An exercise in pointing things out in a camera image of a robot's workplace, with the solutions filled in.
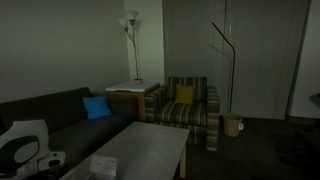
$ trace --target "side table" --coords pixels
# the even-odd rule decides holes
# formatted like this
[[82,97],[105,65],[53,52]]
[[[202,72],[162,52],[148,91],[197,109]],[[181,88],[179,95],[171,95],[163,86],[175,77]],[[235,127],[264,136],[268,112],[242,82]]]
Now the side table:
[[105,88],[103,93],[107,97],[135,97],[138,99],[139,120],[146,121],[145,100],[144,97],[149,92],[158,88],[159,83],[143,82],[142,84],[134,84],[133,82],[125,82]]

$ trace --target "wall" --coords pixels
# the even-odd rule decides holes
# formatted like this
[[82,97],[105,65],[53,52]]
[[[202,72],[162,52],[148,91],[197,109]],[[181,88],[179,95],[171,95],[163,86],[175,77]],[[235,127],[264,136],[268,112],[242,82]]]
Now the wall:
[[0,1],[0,102],[129,80],[124,2]]
[[[144,81],[164,82],[162,0],[124,0],[125,10],[139,11],[136,44],[139,67]],[[136,78],[134,49],[127,38],[130,78]]]
[[312,1],[301,52],[300,65],[293,87],[288,114],[295,117],[320,118],[320,108],[310,96],[320,93],[320,1]]

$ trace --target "armchair armrest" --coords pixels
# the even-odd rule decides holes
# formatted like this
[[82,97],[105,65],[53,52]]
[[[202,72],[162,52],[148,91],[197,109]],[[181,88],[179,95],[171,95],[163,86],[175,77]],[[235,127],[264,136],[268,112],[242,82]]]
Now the armchair armrest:
[[165,103],[167,87],[161,86],[145,96],[145,111],[147,122],[155,121],[157,110]]
[[213,86],[207,88],[207,149],[215,151],[218,146],[220,99]]

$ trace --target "dark gray sofa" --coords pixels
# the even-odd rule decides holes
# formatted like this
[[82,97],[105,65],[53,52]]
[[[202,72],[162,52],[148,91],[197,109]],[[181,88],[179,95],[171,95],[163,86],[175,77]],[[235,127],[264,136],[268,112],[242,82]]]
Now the dark gray sofa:
[[45,119],[50,150],[64,151],[72,168],[138,117],[135,99],[115,98],[108,99],[113,116],[88,120],[82,97],[92,96],[88,88],[80,88],[0,103],[0,135],[15,120]]

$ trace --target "blue pillow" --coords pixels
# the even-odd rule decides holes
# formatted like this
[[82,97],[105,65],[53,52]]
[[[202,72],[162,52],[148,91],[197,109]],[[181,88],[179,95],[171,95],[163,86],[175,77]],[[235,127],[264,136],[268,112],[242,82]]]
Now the blue pillow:
[[107,98],[105,96],[97,96],[90,98],[82,98],[84,107],[88,112],[88,119],[96,119],[104,116],[111,116],[112,112],[109,108]]

